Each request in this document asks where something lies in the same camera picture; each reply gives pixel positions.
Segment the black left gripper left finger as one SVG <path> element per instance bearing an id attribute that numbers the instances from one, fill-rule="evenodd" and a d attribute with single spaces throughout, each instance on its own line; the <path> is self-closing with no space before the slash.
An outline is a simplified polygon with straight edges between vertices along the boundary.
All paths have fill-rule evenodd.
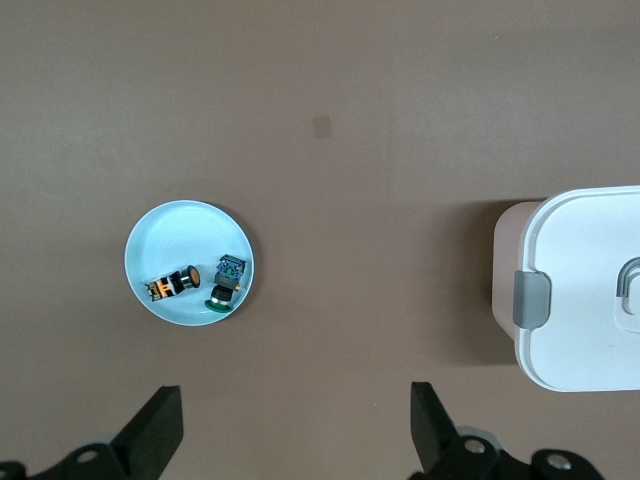
<path id="1" fill-rule="evenodd" d="M 77 448 L 35 479 L 158 479 L 183 440 L 181 389 L 162 386 L 108 443 Z"/>

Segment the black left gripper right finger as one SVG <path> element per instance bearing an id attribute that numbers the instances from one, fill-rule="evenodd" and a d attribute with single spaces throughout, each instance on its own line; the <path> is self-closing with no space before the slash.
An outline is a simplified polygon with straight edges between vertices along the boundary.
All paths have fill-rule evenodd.
<path id="1" fill-rule="evenodd" d="M 586 458 L 566 450 L 541 449 L 528 462 L 510 455 L 486 430 L 458 426 L 429 382 L 410 392 L 411 438 L 422 469 L 413 479 L 601 479 Z"/>

